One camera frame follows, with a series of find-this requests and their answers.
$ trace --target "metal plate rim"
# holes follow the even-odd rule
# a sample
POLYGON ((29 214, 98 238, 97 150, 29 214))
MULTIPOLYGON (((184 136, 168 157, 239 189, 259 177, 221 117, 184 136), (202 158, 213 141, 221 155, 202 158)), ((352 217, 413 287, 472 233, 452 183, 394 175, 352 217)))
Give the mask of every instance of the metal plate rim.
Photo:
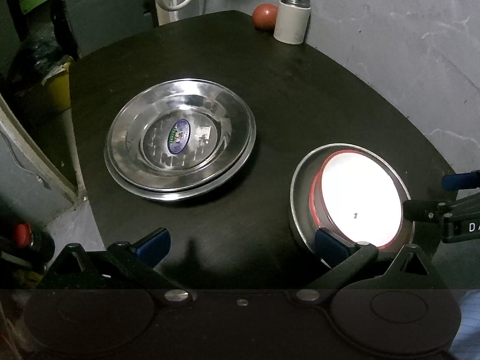
POLYGON ((155 200, 158 202, 178 202, 180 200, 190 199, 196 196, 203 195, 207 192, 210 192, 211 190, 214 190, 215 188, 219 187, 220 185, 224 184, 229 179, 231 179, 234 176, 234 174, 236 174, 237 171, 239 171, 249 159, 250 154, 255 145, 255 139, 256 139, 256 125, 254 122, 250 139, 247 143, 247 147, 245 148, 245 150, 243 151, 239 159, 237 159, 237 161, 229 169, 227 169, 227 171, 220 174, 217 178, 211 180, 210 182, 201 184, 200 186, 191 188, 189 190, 182 190, 178 192, 162 193, 162 192, 153 192, 150 190, 143 190, 141 188, 138 188, 130 184, 128 181, 126 181, 123 177, 121 177, 116 172, 115 168, 113 167, 113 164, 110 162, 106 147, 103 151, 103 155, 104 155, 106 168, 109 171, 110 175, 116 181, 116 183, 119 184, 126 191, 148 200, 155 200))
POLYGON ((201 186, 201 185, 204 185, 204 184, 207 184, 208 182, 211 182, 212 180, 215 180, 215 178, 219 177, 220 175, 222 175, 223 173, 225 173, 226 171, 228 171, 237 161, 239 161, 239 159, 241 158, 241 156, 243 155, 243 153, 245 152, 247 146, 248 146, 248 143, 249 141, 252 139, 253 137, 253 131, 256 131, 256 125, 255 125, 255 118, 254 118, 254 114, 252 113, 250 107, 248 106, 248 104, 246 104, 246 102, 243 100, 243 98, 241 98, 239 95, 237 95, 234 91, 232 91, 231 89, 225 87, 224 85, 222 84, 219 84, 219 83, 216 83, 216 82, 213 82, 213 81, 209 81, 209 80, 206 80, 206 79, 197 79, 197 78, 182 78, 182 79, 172 79, 172 80, 169 80, 169 81, 164 81, 164 82, 161 82, 159 84, 155 84, 153 86, 151 86, 150 88, 147 88, 145 89, 144 91, 138 93, 137 95, 135 95, 133 98, 131 98, 123 107, 122 109, 117 113, 117 115, 115 116, 112 124, 110 125, 110 129, 109 129, 109 132, 107 134, 107 137, 106 137, 106 148, 107 148, 107 154, 109 156, 109 160, 110 160, 110 164, 111 166, 116 170, 116 172, 118 173, 119 176, 121 176, 128 184, 130 185, 134 185, 138 188, 140 188, 141 190, 148 190, 148 191, 152 191, 152 192, 155 192, 155 193, 175 193, 175 192, 181 192, 181 191, 187 191, 187 190, 191 190, 192 188, 196 188, 198 186, 201 186), (130 180, 128 178, 126 178, 124 176, 124 174, 122 174, 122 172, 119 170, 118 166, 116 165, 116 161, 114 161, 114 159, 112 158, 112 147, 111 147, 111 141, 112 141, 112 138, 113 138, 113 128, 115 126, 115 123, 118 121, 118 119, 121 117, 122 113, 129 107, 129 105, 135 101, 139 96, 143 95, 144 93, 147 93, 148 91, 152 90, 153 88, 157 87, 157 86, 160 86, 160 85, 169 85, 169 84, 173 84, 173 83, 179 83, 179 82, 182 82, 182 81, 195 81, 195 82, 198 82, 198 83, 206 83, 206 84, 210 84, 210 85, 213 85, 213 86, 216 86, 222 90, 224 90, 225 92, 229 93, 232 97, 235 98, 235 100, 237 100, 239 102, 239 104, 242 106, 242 108, 244 109, 245 113, 246 113, 246 116, 247 116, 247 119, 248 119, 248 136, 247 136, 247 139, 245 140, 245 143, 243 144, 243 147, 242 149, 237 153, 236 155, 236 158, 232 161, 232 163, 230 164, 230 166, 228 167, 225 167, 223 169, 221 169, 220 171, 217 171, 217 173, 214 173, 210 176, 208 176, 207 178, 205 179, 202 179, 200 181, 197 181, 195 182, 194 184, 192 185, 188 185, 188 186, 182 186, 182 187, 174 187, 174 188, 155 188, 155 187, 148 187, 148 186, 145 186, 145 185, 141 185, 137 182, 135 182, 134 180, 130 180))

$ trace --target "plate sticker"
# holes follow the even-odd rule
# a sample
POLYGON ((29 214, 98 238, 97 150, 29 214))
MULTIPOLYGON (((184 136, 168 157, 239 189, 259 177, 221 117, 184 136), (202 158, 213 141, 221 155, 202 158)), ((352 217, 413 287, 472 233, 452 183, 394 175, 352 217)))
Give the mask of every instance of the plate sticker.
POLYGON ((190 138, 190 123, 185 119, 178 120, 169 133, 167 146, 172 154, 180 153, 190 138))

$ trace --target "doorframe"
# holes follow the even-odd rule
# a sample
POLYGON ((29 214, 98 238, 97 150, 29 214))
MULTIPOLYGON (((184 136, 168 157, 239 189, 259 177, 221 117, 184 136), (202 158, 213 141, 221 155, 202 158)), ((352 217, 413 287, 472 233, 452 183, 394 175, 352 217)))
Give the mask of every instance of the doorframe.
POLYGON ((38 175, 72 204, 79 200, 78 189, 52 164, 26 132, 0 93, 0 128, 13 145, 35 167, 38 175))

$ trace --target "red button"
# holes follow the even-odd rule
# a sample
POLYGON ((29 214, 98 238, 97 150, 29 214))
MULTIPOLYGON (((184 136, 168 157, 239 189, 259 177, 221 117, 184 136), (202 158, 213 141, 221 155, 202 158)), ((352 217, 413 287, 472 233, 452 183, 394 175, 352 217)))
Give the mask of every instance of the red button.
POLYGON ((24 248, 30 243, 32 235, 32 227, 29 223, 21 223, 15 227, 13 231, 13 240, 18 248, 24 248))

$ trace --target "black table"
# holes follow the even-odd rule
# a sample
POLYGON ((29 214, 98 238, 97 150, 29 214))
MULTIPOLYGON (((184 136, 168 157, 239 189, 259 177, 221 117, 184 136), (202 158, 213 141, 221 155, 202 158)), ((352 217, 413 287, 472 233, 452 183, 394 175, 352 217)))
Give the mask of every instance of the black table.
MULTIPOLYGON (((390 103, 306 44, 256 31, 236 11, 167 24, 100 49, 70 72, 73 126, 88 198, 105 245, 134 242, 157 227, 172 234, 158 269, 187 287, 298 287, 321 273, 302 253, 288 221, 290 181, 311 150, 352 143, 385 159, 414 199, 453 199, 452 172, 433 145, 390 103), (139 92, 178 78, 230 88, 257 123, 253 154, 228 183, 186 202, 161 204, 121 188, 103 159, 110 125, 139 92)), ((432 255, 435 226, 415 241, 432 255)))

